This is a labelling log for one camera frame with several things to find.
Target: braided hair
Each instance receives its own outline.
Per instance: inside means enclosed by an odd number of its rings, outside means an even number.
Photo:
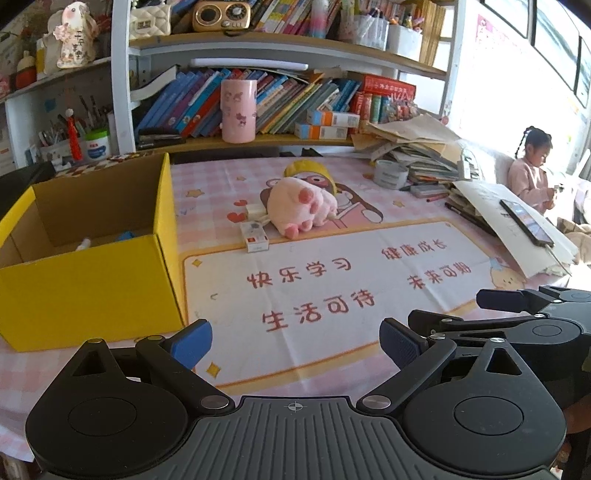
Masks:
[[[523,137],[521,137],[521,142],[519,142],[519,147],[515,151],[515,158],[518,158],[519,151],[521,150],[521,146],[523,144],[523,140],[525,140],[525,147],[531,145],[532,147],[538,149],[540,147],[545,147],[547,145],[552,148],[552,135],[547,134],[543,130],[536,128],[534,126],[530,126],[526,128],[523,132]]]

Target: smartphone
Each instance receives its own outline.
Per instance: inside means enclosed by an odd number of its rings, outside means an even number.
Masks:
[[[501,206],[517,222],[517,225],[525,232],[534,245],[538,247],[545,247],[546,245],[549,247],[554,246],[554,241],[521,204],[510,200],[501,200]]]

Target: white jar with green lid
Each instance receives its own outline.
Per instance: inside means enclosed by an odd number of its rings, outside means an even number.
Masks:
[[[109,131],[106,128],[92,130],[86,134],[87,160],[104,160],[111,156]]]

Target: handbag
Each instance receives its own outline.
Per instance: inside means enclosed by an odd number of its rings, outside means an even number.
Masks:
[[[160,0],[159,5],[136,8],[137,0],[133,0],[129,13],[129,39],[170,35],[170,5]]]

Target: pink tumbler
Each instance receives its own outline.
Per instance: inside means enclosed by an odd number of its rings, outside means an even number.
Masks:
[[[223,80],[222,139],[252,142],[256,136],[256,80]]]

